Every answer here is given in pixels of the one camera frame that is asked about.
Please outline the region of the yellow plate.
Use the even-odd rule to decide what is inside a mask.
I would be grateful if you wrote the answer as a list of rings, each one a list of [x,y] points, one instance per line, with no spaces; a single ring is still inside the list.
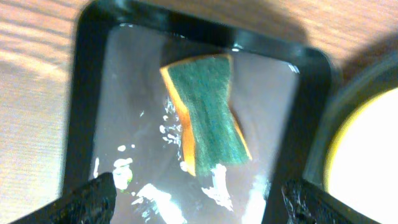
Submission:
[[[325,162],[326,191],[379,223],[397,223],[397,89],[362,103],[340,126]]]

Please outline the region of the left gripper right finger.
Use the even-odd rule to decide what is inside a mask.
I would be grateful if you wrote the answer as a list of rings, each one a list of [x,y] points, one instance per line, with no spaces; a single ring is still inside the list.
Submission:
[[[378,224],[305,179],[287,181],[282,195],[289,223]]]

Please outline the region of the green and orange sponge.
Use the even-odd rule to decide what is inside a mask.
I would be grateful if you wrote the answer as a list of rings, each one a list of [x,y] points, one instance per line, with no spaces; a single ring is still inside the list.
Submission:
[[[192,176],[252,158],[229,105],[233,72],[229,54],[199,55],[160,68],[182,125],[183,160]]]

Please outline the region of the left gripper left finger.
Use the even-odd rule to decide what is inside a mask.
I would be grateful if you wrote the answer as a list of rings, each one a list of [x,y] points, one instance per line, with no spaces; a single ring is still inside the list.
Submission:
[[[11,224],[110,224],[116,196],[113,174],[105,172]]]

